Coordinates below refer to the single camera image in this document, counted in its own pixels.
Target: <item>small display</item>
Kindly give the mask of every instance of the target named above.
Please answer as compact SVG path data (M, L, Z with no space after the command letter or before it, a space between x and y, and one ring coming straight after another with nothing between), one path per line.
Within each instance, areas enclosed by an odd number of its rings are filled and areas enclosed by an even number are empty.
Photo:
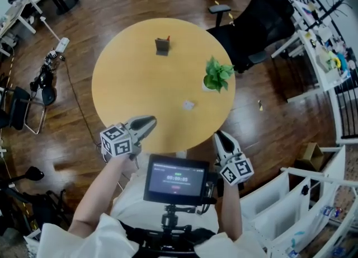
M154 163L149 191L158 193L200 196L204 170L202 168Z

